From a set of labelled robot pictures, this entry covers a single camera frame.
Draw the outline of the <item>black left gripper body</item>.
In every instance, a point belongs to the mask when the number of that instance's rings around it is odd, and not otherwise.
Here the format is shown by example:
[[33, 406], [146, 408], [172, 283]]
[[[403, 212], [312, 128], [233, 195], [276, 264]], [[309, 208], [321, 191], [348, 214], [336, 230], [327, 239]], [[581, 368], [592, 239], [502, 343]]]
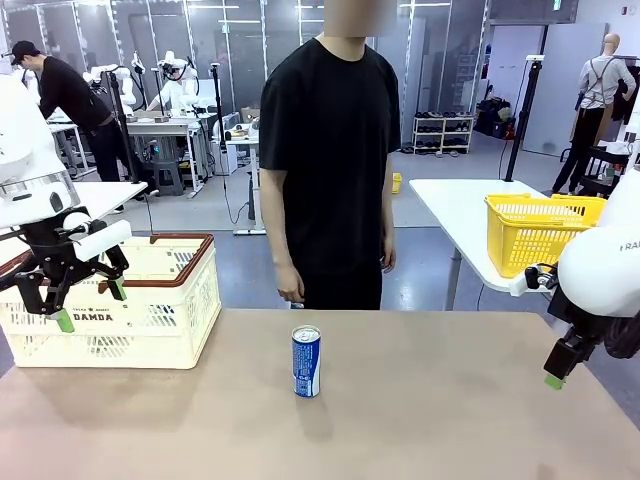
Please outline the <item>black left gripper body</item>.
[[72, 238], [76, 233], [96, 233], [100, 221], [89, 221], [67, 231], [60, 221], [40, 221], [25, 226], [25, 240], [33, 254], [36, 266], [25, 274], [25, 284], [40, 287], [43, 282], [57, 287], [74, 285], [100, 272], [99, 257], [88, 261], [76, 257]]

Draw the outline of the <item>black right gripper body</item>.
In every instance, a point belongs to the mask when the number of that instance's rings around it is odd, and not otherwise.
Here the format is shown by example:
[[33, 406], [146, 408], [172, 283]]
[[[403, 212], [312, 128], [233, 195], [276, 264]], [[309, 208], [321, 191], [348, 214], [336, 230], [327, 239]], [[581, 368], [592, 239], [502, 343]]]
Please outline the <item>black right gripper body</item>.
[[569, 333], [582, 341], [598, 345], [603, 342], [609, 318], [586, 312], [572, 303], [562, 289], [556, 289], [548, 312], [569, 326]]

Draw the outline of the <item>person's right hand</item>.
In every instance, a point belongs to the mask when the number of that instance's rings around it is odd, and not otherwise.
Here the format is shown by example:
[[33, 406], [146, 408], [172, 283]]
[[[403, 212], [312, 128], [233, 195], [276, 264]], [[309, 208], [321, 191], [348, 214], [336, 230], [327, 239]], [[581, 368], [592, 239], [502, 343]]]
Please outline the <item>person's right hand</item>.
[[291, 266], [276, 269], [277, 290], [279, 295], [293, 304], [304, 303], [304, 283], [298, 271]]

